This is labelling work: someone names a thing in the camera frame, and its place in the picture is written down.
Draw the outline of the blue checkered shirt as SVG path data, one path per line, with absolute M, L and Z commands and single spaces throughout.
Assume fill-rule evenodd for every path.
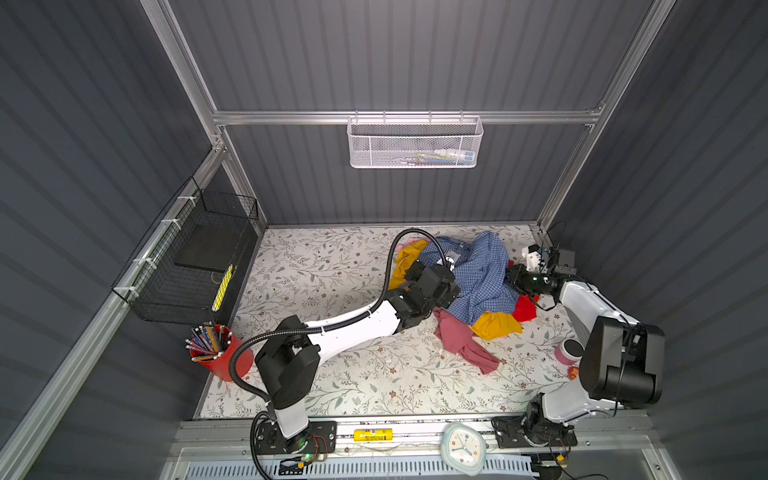
M 458 255 L 452 270 L 460 291 L 448 312 L 472 326 L 485 313 L 512 314 L 519 294 L 504 281 L 509 255 L 497 234 L 481 232 L 471 243 L 451 237 L 437 237 L 448 255 Z

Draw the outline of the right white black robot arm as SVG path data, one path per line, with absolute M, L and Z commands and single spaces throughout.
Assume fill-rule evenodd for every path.
M 537 244 L 522 251 L 522 262 L 507 268 L 505 283 L 535 302 L 550 297 L 568 314 L 578 349 L 562 341 L 556 352 L 578 365 L 579 376 L 532 400 L 523 417 L 531 434 L 553 434 L 619 407 L 657 403 L 663 391 L 665 334 L 622 311 L 592 282 L 575 274 L 575 254 Z

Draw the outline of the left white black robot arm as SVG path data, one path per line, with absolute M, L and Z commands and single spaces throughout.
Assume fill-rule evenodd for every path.
M 387 291 L 378 308 L 366 306 L 306 324 L 292 316 L 278 325 L 281 331 L 298 332 L 266 340 L 254 362 L 270 397 L 269 414 L 285 441 L 296 443 L 310 436 L 305 398 L 319 366 L 366 341 L 414 328 L 436 308 L 449 307 L 460 293 L 453 274 L 459 258 L 450 251 L 432 266 L 414 262 L 405 282 Z

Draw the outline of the red cloth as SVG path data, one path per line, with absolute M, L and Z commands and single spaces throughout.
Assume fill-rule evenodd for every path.
M 531 297 L 523 285 L 528 274 L 529 271 L 524 265 L 515 264 L 512 260 L 508 262 L 504 284 L 513 293 L 518 295 L 518 300 L 512 316 L 520 324 L 532 321 L 536 318 L 537 314 L 537 307 L 534 304 L 534 301 L 537 300 L 538 297 Z

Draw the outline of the dusty pink cloth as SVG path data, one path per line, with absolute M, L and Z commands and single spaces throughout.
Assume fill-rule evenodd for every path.
M 444 309 L 436 309 L 434 316 L 437 319 L 435 335 L 446 351 L 478 367 L 483 375 L 498 369 L 500 361 L 474 340 L 474 333 L 468 325 Z

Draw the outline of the yellow cloth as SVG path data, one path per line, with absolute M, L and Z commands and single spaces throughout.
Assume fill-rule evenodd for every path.
M 473 333 L 485 341 L 506 337 L 510 334 L 522 334 L 522 325 L 512 314 L 504 312 L 486 312 L 470 327 Z

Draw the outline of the pink tape roll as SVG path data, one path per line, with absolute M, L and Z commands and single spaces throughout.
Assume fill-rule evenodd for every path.
M 566 338 L 555 348 L 555 359 L 562 365 L 574 366 L 580 362 L 584 352 L 584 346 L 579 340 Z

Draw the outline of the floral table mat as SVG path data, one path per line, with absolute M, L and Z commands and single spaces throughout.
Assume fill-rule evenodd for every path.
M 243 339 L 294 315 L 320 320 L 374 301 L 393 227 L 272 228 L 248 277 L 232 327 Z M 500 365 L 488 375 L 449 353 L 434 318 L 360 344 L 321 365 L 306 400 L 312 416 L 508 413 L 569 379 L 555 348 L 574 330 L 549 300 L 536 318 L 486 343 Z

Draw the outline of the white analog clock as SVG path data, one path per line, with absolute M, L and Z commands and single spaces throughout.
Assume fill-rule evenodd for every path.
M 440 441 L 442 460 L 456 471 L 477 476 L 486 460 L 486 442 L 482 435 L 462 423 L 450 423 Z

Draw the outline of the white ventilation grille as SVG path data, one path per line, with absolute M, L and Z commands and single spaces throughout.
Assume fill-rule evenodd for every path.
M 260 464 L 272 479 L 410 479 L 461 476 L 438 455 L 394 457 L 336 457 L 290 469 L 288 462 L 261 458 Z M 537 479 L 532 460 L 525 456 L 493 454 L 485 459 L 480 475 Z M 260 479 L 250 460 L 192 462 L 184 479 Z

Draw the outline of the yellow ruler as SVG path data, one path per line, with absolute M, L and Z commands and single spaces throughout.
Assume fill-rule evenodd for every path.
M 226 271 L 223 274 L 223 277 L 221 279 L 221 282 L 219 283 L 219 288 L 216 292 L 216 296 L 213 300 L 213 303 L 211 305 L 211 311 L 212 312 L 218 312 L 221 309 L 221 306 L 225 300 L 227 290 L 229 287 L 229 284 L 232 280 L 232 277 L 234 275 L 235 267 L 233 264 L 230 264 Z

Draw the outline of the red pencil cup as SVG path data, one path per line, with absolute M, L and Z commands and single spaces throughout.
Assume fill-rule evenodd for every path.
M 192 329 L 192 336 L 185 340 L 190 359 L 204 366 L 214 376 L 232 382 L 230 363 L 242 342 L 225 325 L 204 325 Z

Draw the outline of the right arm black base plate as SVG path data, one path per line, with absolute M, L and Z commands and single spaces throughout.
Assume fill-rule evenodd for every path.
M 532 420 L 526 415 L 497 416 L 491 419 L 497 444 L 501 448 L 565 447 L 578 445 L 573 426 L 547 419 Z

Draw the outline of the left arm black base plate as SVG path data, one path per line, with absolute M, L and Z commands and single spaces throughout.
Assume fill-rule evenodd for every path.
M 333 453 L 337 427 L 334 421 L 310 421 L 297 435 L 286 438 L 276 422 L 264 421 L 253 436 L 255 450 L 266 455 Z

